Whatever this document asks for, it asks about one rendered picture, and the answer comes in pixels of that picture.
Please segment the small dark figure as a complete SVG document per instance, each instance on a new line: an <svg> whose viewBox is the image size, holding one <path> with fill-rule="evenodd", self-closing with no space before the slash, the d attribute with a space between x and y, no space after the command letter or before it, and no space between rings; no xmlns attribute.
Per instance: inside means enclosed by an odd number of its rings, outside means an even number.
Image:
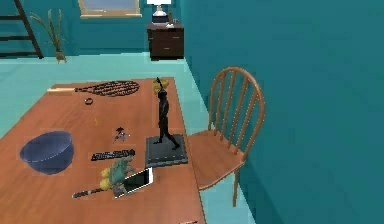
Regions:
<svg viewBox="0 0 384 224"><path fill-rule="evenodd" d="M118 127L116 129L116 132L117 134L114 137L114 142L116 142L117 140L125 141L125 139L129 137L129 134L125 132L125 129L123 127Z"/></svg>

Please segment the green kneeling figure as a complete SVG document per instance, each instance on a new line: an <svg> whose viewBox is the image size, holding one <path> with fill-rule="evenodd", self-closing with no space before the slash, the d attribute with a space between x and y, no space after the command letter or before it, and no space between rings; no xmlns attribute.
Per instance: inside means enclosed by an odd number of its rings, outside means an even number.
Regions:
<svg viewBox="0 0 384 224"><path fill-rule="evenodd" d="M135 157L133 149L128 151L126 157L120 158L114 162L109 168L101 172L102 180L100 181L100 189L103 191L112 190L115 196L125 194L127 190L124 188L123 181L129 173L135 174L136 170L130 165Z"/></svg>

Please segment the black statue on grey base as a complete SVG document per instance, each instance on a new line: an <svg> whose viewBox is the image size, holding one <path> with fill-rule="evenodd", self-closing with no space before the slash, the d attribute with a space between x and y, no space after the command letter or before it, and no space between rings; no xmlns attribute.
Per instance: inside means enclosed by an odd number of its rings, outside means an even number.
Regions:
<svg viewBox="0 0 384 224"><path fill-rule="evenodd" d="M167 91L161 90L159 99L158 128L159 135L146 139L146 167L165 167L187 164L188 156L182 134L172 135L169 132L169 101Z"/></svg>

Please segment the brown wooden spindle chair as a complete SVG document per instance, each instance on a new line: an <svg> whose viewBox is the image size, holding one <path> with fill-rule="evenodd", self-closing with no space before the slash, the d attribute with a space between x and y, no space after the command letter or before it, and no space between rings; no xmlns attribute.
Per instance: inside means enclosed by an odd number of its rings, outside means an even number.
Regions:
<svg viewBox="0 0 384 224"><path fill-rule="evenodd" d="M264 120L264 96L255 78L239 67L220 71L210 88L207 129L187 137L199 191L233 173L237 205L239 172Z"/></svg>

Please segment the dark brown nightstand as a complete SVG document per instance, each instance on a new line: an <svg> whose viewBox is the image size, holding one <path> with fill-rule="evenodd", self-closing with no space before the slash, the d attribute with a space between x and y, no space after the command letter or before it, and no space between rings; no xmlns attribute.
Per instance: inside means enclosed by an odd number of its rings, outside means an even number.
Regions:
<svg viewBox="0 0 384 224"><path fill-rule="evenodd" d="M184 26L147 25L150 58L153 61L184 58Z"/></svg>

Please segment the white framed tablet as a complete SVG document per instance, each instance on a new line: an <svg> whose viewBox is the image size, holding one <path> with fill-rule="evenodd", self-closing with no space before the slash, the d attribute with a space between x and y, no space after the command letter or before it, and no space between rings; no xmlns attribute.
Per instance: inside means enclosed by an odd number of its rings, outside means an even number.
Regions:
<svg viewBox="0 0 384 224"><path fill-rule="evenodd" d="M127 196L139 189L142 189L154 181L153 168L149 167L143 171L126 177L120 185L117 192L114 193L115 198Z"/></svg>

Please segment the black remote control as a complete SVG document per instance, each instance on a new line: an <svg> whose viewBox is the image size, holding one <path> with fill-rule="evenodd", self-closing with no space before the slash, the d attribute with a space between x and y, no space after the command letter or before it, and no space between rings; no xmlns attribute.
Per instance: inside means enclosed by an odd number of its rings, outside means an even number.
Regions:
<svg viewBox="0 0 384 224"><path fill-rule="evenodd" d="M130 156L132 154L133 155L135 154L135 151L133 149L94 153L91 157L91 161L101 161L101 160L122 158L122 157Z"/></svg>

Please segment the white table lamp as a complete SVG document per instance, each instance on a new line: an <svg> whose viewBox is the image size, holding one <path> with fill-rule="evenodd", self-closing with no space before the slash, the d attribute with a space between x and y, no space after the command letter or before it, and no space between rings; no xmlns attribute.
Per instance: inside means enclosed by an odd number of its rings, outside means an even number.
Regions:
<svg viewBox="0 0 384 224"><path fill-rule="evenodd" d="M162 9L163 5L171 5L172 0L146 0L147 5L156 7L152 14L152 22L154 24L166 24L169 22L168 14Z"/></svg>

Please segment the dark thin stick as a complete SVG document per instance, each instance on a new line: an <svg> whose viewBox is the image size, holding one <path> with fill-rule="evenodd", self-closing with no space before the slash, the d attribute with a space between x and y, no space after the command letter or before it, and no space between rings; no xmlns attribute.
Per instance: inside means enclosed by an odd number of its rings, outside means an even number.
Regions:
<svg viewBox="0 0 384 224"><path fill-rule="evenodd" d="M93 189L93 190L85 190L85 191L81 191L81 192L77 192L77 193L72 194L72 198L74 199L74 198L84 197L84 196L99 193L102 191L104 191L104 190L101 188L97 188L97 189Z"/></svg>

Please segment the wooden framed window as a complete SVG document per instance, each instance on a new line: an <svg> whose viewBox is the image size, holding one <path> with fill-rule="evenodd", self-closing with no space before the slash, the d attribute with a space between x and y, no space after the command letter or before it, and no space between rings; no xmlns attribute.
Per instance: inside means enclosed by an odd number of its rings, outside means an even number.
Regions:
<svg viewBox="0 0 384 224"><path fill-rule="evenodd" d="M77 0L82 18L141 17L140 0Z"/></svg>

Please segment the blue bowl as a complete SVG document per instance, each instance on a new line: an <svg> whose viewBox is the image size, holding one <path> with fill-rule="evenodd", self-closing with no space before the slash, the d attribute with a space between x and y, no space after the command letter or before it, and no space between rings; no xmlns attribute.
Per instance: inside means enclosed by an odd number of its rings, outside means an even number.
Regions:
<svg viewBox="0 0 384 224"><path fill-rule="evenodd" d="M73 160L72 135L66 131L43 133L27 142L20 150L20 158L33 170L45 175L64 171Z"/></svg>

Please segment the brown wooden table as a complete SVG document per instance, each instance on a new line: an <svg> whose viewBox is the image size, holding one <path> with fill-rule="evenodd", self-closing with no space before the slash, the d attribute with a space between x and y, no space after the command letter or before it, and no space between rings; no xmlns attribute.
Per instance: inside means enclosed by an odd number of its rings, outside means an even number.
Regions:
<svg viewBox="0 0 384 224"><path fill-rule="evenodd" d="M145 167L146 139L159 133L158 100L152 82L126 97L100 97L92 105L83 93L46 93L0 139L0 224L205 224L191 164L154 169L154 181L131 195L114 198L99 192L79 198L72 194L97 189L109 161L91 161L95 152L134 149L132 163ZM123 127L129 137L114 137ZM31 169L20 149L42 133L65 130L72 134L72 164L56 175Z"/></svg>

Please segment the green house plant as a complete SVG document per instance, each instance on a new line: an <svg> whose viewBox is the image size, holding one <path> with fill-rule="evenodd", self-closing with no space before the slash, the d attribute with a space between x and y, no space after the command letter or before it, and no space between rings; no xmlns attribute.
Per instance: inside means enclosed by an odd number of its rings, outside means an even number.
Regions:
<svg viewBox="0 0 384 224"><path fill-rule="evenodd" d="M31 12L30 18L40 24L43 29L47 32L49 40L55 49L55 58L57 63L63 61L67 62L66 56L62 49L62 44L66 41L66 39L62 36L61 33L61 22L62 22L62 11L58 10L57 19L53 21L52 18L52 10L49 9L47 11L47 19L43 20L38 14Z"/></svg>

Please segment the dark ladder shelf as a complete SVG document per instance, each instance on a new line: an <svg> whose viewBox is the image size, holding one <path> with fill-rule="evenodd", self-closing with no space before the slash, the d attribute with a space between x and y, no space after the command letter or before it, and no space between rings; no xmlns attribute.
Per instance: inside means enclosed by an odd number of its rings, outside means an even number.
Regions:
<svg viewBox="0 0 384 224"><path fill-rule="evenodd" d="M26 35L11 35L11 36L0 36L0 42L8 42L8 41L30 41L34 47L33 51L19 51L19 52L3 52L0 53L0 58L6 57L26 57L35 55L39 59L43 59L44 56L42 54L41 48L36 40L34 32L31 28L31 25L27 19L26 13L22 6L21 0L13 0L14 5L18 11L17 14L14 15L0 15L0 21L21 21L24 25L24 28L27 32Z"/></svg>

